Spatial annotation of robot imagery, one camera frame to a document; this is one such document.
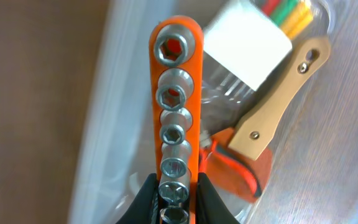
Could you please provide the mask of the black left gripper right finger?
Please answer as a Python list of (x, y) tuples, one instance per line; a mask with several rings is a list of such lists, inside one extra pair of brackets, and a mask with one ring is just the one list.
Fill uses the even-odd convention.
[(196, 188), (196, 224), (239, 224), (203, 172)]

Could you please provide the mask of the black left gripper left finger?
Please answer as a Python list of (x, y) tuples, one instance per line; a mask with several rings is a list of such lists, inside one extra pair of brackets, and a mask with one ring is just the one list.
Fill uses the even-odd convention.
[(157, 224), (159, 214), (157, 175), (149, 174), (127, 211), (117, 224)]

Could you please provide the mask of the orange scraper with wooden handle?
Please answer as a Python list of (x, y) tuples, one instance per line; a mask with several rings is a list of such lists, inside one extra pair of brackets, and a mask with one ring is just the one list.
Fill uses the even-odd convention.
[(238, 122), (208, 136), (221, 145), (219, 152), (231, 154), (249, 164), (264, 192), (270, 178), (273, 152), (268, 145), (293, 97), (305, 82), (328, 60), (331, 43), (328, 36), (313, 37), (300, 43), (273, 87)]

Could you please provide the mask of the clear plastic container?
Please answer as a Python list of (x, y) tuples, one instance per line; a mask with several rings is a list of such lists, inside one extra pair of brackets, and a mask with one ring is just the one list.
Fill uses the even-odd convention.
[[(115, 223), (155, 171), (147, 42), (162, 19), (205, 26), (221, 1), (113, 1), (86, 119), (70, 223)], [(296, 94), (270, 143), (273, 170), (242, 223), (358, 223), (358, 1), (331, 1), (326, 65)]]

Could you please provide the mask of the clear box of coloured bits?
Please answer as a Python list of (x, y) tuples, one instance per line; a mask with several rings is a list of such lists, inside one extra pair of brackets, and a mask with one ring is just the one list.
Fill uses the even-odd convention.
[(204, 27), (201, 123), (224, 129), (265, 95), (298, 44), (330, 34), (335, 15), (327, 1), (293, 1), (271, 16), (265, 1), (227, 1)]

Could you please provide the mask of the socket set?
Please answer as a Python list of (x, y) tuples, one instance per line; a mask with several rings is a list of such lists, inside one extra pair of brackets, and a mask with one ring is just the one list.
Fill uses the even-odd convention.
[(159, 22), (149, 38), (159, 223), (196, 223), (203, 31), (187, 16)]

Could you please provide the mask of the red handled cutting pliers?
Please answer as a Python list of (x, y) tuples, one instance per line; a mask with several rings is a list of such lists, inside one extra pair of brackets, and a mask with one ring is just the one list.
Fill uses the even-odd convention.
[(205, 173), (219, 188), (254, 203), (263, 192), (256, 173), (245, 161), (221, 153), (220, 149), (221, 145), (215, 140), (208, 147), (200, 148), (199, 172)]

